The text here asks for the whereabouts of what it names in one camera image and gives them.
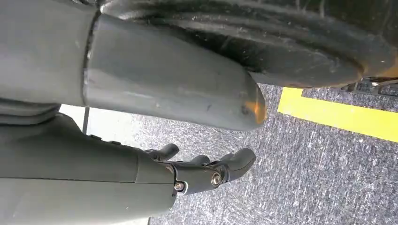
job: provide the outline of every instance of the metal bolt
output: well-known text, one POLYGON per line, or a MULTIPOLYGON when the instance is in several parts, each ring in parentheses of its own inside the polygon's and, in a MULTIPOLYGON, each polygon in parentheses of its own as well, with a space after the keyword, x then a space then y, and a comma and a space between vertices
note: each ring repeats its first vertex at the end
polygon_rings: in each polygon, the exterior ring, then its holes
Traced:
POLYGON ((213 173, 211 182, 214 187, 219 186, 221 183, 221 174, 219 172, 213 173))
POLYGON ((176 191, 182 191, 182 190, 184 190, 184 183, 182 183, 182 182, 177 182, 177 183, 174 185, 174 189, 175 189, 176 191))

